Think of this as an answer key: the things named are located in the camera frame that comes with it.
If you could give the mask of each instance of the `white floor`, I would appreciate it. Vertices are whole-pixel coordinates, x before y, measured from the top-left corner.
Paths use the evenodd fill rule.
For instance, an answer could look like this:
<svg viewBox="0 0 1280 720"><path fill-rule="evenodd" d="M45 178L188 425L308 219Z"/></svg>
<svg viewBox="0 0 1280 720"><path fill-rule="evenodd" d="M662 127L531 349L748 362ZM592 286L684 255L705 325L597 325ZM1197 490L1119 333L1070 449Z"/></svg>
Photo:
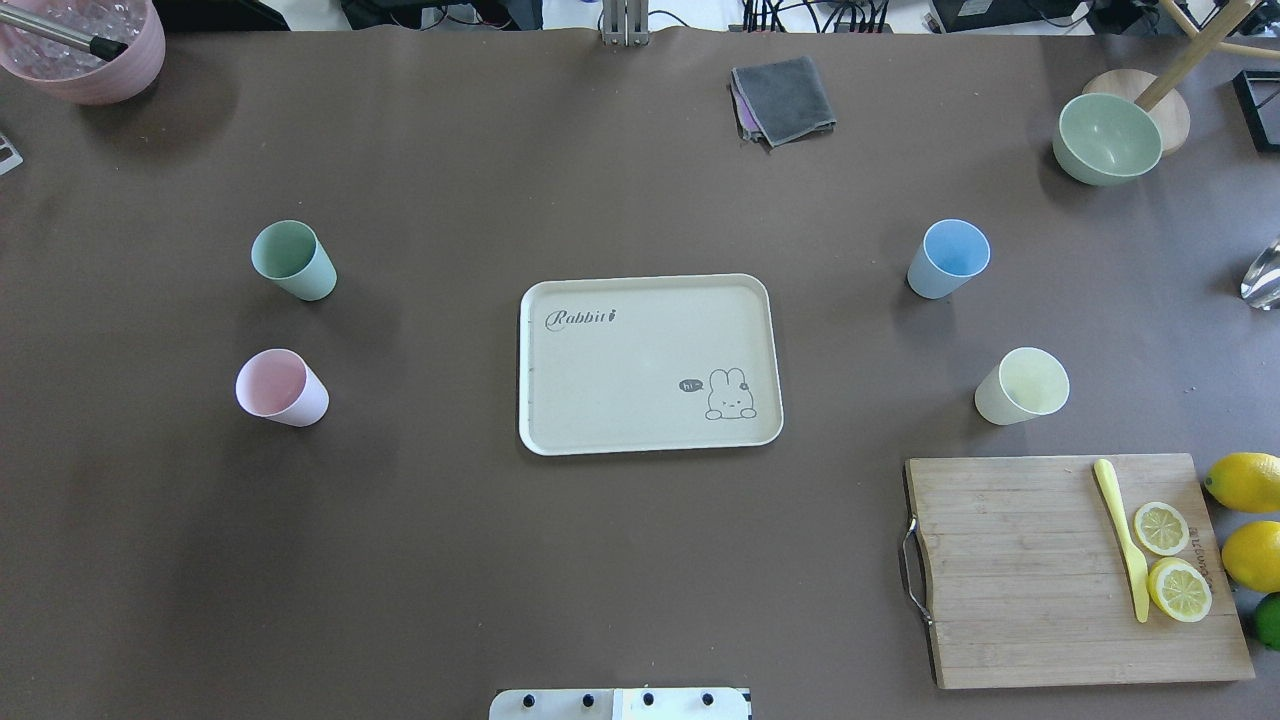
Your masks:
<svg viewBox="0 0 1280 720"><path fill-rule="evenodd" d="M262 0L276 9L292 29L351 29L342 14L339 0ZM820 22L831 15L828 3L814 3ZM1193 0L1192 12L1203 18L1212 8L1212 0ZM667 10L678 15L692 27L724 31L730 24L742 22L741 0L649 0L649 10ZM1073 19L1082 19L1088 10L1080 4ZM887 23L895 33L929 32L924 18L929 13L928 0L888 0ZM584 0L543 0L543 24L548 29L561 27L595 27L600 15L599 1ZM790 32L814 32L813 18L804 8L791 8L780 14ZM662 29L678 24L667 15L652 15L650 29ZM1080 22L1071 28L1053 27L1050 23L1034 22L1015 26L1002 26L968 31L973 35L1092 35L1088 23Z"/></svg>

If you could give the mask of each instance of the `bowl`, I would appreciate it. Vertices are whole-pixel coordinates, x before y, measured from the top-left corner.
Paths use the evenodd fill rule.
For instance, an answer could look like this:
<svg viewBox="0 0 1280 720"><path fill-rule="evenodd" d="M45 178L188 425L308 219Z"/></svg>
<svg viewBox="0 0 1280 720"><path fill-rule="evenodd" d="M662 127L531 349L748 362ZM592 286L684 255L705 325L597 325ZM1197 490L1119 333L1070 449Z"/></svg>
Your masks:
<svg viewBox="0 0 1280 720"><path fill-rule="evenodd" d="M1162 150L1156 120L1129 100L1105 92L1068 102L1053 132L1057 164L1087 184L1132 181L1155 168Z"/></svg>
<svg viewBox="0 0 1280 720"><path fill-rule="evenodd" d="M45 15L45 10L55 3L59 6L69 4L81 10L87 10L95 3L105 6L125 3L131 9L146 9L142 28L137 37L127 40L129 47L119 58L96 69L83 70L72 77L59 79L35 77L14 63L9 56L9 50L15 45L31 45L37 38L33 35L19 32L17 28L0 26L0 65L32 87L79 105L108 105L128 100L142 92L160 74L160 65L164 64L164 27L160 26L160 15L156 14L151 0L5 1L38 15Z"/></svg>

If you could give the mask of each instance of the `rabbit drawing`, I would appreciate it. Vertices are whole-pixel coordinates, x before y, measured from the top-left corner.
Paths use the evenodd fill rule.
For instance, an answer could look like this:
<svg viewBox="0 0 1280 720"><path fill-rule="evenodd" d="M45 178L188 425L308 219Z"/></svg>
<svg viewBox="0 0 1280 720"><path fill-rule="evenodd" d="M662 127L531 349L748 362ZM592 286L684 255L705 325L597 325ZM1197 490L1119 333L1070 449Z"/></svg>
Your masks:
<svg viewBox="0 0 1280 720"><path fill-rule="evenodd" d="M755 418L755 400L742 370L712 370L710 389L707 396L708 420Z"/></svg>

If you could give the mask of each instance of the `tongs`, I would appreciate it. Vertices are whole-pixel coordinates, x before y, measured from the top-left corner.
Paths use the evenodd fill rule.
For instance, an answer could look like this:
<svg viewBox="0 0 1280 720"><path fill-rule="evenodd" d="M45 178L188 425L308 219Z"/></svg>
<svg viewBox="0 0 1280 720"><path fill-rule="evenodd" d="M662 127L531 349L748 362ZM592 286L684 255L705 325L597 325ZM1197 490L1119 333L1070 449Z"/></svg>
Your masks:
<svg viewBox="0 0 1280 720"><path fill-rule="evenodd" d="M88 53L95 58L101 58L110 63L129 49L128 44L108 40L97 35L88 35L76 28L58 24L46 18L28 13L20 8L14 8L8 3L0 3L0 23L32 32L41 37L47 37L54 42L60 42L68 47Z"/></svg>

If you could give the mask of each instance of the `folded towel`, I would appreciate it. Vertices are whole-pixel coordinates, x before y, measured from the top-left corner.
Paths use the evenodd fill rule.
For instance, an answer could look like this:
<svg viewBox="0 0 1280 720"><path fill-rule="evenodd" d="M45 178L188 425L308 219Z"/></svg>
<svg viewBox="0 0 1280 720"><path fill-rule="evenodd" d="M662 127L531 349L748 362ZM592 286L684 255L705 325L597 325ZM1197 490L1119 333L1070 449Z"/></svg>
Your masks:
<svg viewBox="0 0 1280 720"><path fill-rule="evenodd" d="M771 147L836 126L836 113L808 55L794 60L733 68L733 100L742 137Z"/></svg>

